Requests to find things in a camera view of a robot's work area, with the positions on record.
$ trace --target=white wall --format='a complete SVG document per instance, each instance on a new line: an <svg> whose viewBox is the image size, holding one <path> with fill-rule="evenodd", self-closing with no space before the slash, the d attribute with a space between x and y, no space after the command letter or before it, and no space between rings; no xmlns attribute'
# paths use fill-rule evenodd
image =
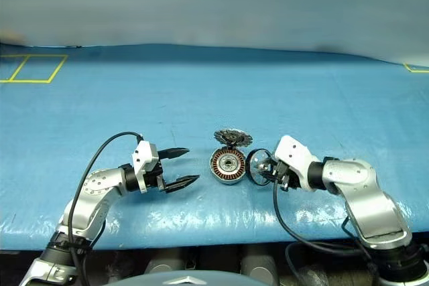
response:
<svg viewBox="0 0 429 286"><path fill-rule="evenodd" d="M321 50L429 66L429 0L0 0L0 37Z"/></svg>

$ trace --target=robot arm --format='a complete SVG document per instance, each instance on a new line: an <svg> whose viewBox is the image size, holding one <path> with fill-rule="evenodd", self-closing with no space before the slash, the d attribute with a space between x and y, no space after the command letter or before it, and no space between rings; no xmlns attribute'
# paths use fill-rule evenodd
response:
<svg viewBox="0 0 429 286"><path fill-rule="evenodd" d="M194 182L198 175L187 175L174 183L166 184L162 177L161 159L179 157L189 150L183 148L157 151L156 146L140 141L129 164L117 169L102 169L92 172L83 183L72 219L73 247L81 261L93 241L102 230L107 212L113 203L129 192L158 187L167 193L185 188ZM55 285L71 285L75 282L77 271L74 266L68 242L68 217L72 201L67 205L64 215L57 225L45 251L32 263L20 286L31 281L43 281Z"/></svg>
<svg viewBox="0 0 429 286"><path fill-rule="evenodd" d="M383 285L429 285L424 251L412 242L401 210L381 190L369 163L331 157L321 162L290 136L280 139L272 156L273 175L283 190L328 190L345 199L347 214L378 266Z"/></svg>

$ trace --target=yellow tape line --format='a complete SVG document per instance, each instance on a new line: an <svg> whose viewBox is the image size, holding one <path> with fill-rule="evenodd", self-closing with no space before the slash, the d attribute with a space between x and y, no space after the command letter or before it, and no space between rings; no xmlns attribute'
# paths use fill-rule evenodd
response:
<svg viewBox="0 0 429 286"><path fill-rule="evenodd" d="M410 67L408 64L404 64L405 68L409 70L411 73L429 73L429 70L415 70Z"/></svg>
<svg viewBox="0 0 429 286"><path fill-rule="evenodd" d="M49 84L54 79L58 71L66 62L68 55L65 54L11 54L11 55L0 55L0 57L24 57L22 63L17 67L17 69L13 72L12 76L7 80L0 80L0 83L36 83L36 84ZM21 71L25 63L31 57L63 57L59 65L55 68L54 72L49 76L47 80L16 80L15 77Z"/></svg>

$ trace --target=metal ring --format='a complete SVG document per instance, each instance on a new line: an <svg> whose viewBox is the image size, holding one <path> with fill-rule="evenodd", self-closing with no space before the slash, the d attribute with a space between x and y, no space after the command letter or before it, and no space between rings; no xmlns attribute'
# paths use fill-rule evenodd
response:
<svg viewBox="0 0 429 286"><path fill-rule="evenodd" d="M269 182L271 182L271 181L265 177L265 178L264 178L264 179L265 179L265 182L263 182L262 184L260 184L259 182L257 182L257 181L255 180L255 178L252 176L252 173L251 173L251 171L250 171L250 161L251 161L252 157L253 157L257 152L259 152L259 151L264 151L264 152L266 152L269 156L271 156L271 152L269 152L267 149L254 149L254 150L250 151L250 153L247 155L247 158L246 158L246 164L245 164L245 169L246 169L246 174L247 174L247 176L249 177L249 179L250 179L254 184L256 184L257 186L261 186L261 187L263 187L263 186L266 186L266 185L267 185Z"/></svg>
<svg viewBox="0 0 429 286"><path fill-rule="evenodd" d="M210 158L210 169L223 184L235 184L245 174L245 156L237 149L217 149Z"/></svg>

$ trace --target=black cable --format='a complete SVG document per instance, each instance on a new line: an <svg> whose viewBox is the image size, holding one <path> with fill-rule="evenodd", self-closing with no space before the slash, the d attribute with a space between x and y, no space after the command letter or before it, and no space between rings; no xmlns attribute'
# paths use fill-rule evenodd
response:
<svg viewBox="0 0 429 286"><path fill-rule="evenodd" d="M296 270L294 262L292 261L292 258L290 257L290 249L292 249L293 246L302 244L302 242L291 242L285 249L285 258L286 262L288 263L289 269L292 272L292 274L299 280L303 286L307 286L307 283L305 282L304 278L302 278L301 274ZM314 244L318 244L319 246L330 246L332 248L338 248L338 249L353 249L352 247L345 246L343 244L331 244L328 242L314 242Z"/></svg>
<svg viewBox="0 0 429 286"><path fill-rule="evenodd" d="M369 254L368 250L362 245L362 243L359 241L359 239L352 234L350 231L347 230L346 225L349 222L350 218L347 216L343 223L341 224L341 229L349 236L355 244L362 250L364 260L367 263L369 272L373 275L373 285L378 285L379 280L379 271L377 268L377 265L373 262L373 259L371 258L371 255Z"/></svg>
<svg viewBox="0 0 429 286"><path fill-rule="evenodd" d="M371 255L368 253L368 251L365 249L365 247L361 244L358 238L354 234L352 234L350 231L347 230L346 225L349 222L350 218L347 216L343 223L341 224L341 229L355 242L355 244L361 249L363 256L368 260L372 261Z"/></svg>
<svg viewBox="0 0 429 286"><path fill-rule="evenodd" d="M99 239L100 239L101 235L104 233L105 229L106 229L106 220L103 222L103 225L101 226L100 232L97 235L97 237L95 237L95 239L89 245L89 250L85 254L85 257L82 260L82 272L83 272L83 275L85 276L87 281L89 281L89 279L88 279L88 274L86 273L86 259L88 258L89 253L91 251L93 251L95 244L97 243L97 241L99 241Z"/></svg>
<svg viewBox="0 0 429 286"><path fill-rule="evenodd" d="M97 160L97 158L99 157L101 151L114 139L118 138L118 137L122 137L124 135L134 135L135 137L137 137L137 142L140 142L141 140L143 140L143 137L136 133L136 132L121 132L121 133L117 133L116 135L113 135L112 137L108 138L97 150L97 152L94 154L93 158L89 161L83 175L82 178L80 179L78 188L76 190L76 193L73 197L73 201L72 201L72 206L70 207L70 212L68 214L68 241L70 243L70 254L72 255L72 259L73 259L73 263L74 266L76 267L76 270L78 272L78 276L80 278L80 282L82 283L82 286L90 286L89 282L88 282L88 278L86 276L86 274L84 274L84 269L82 268L81 262L79 261L78 255L76 253L76 248L73 247L73 229L72 229L72 223L73 223L73 214L74 214L74 209L76 208L76 203L78 201L79 195L80 195L80 191L82 190L83 187L83 183L85 182L86 177L89 174L89 171L91 170L91 168L93 167L95 161Z"/></svg>
<svg viewBox="0 0 429 286"><path fill-rule="evenodd" d="M286 258L286 262L288 263L289 269L292 272L292 274L294 274L295 278L297 278L297 280L299 280L299 282L301 284L303 284L303 286L306 286L306 282L304 280L304 278L302 278L302 276L299 274L299 272L296 270L294 263L292 262L292 259L290 258L290 249L294 246L300 244L299 242L292 242L290 243L287 247L286 250L284 251L285 254L285 258Z"/></svg>
<svg viewBox="0 0 429 286"><path fill-rule="evenodd" d="M361 256L362 250L361 249L346 249L341 248L339 249L337 246L333 246L332 244L323 243L321 245L320 243L315 243L306 240L304 237L300 236L296 232L294 232L284 221L282 218L282 215L280 214L279 206L278 206L278 200L277 200L277 190L278 190L278 181L274 181L274 187L273 187L273 203L274 203L274 211L275 215L277 216L277 219L279 220L280 225L282 228L290 234L292 237L294 237L296 240L302 242L306 246L309 246L313 248L316 251L320 251L322 253L327 253L334 256L340 256L340 257L352 257L352 256Z"/></svg>

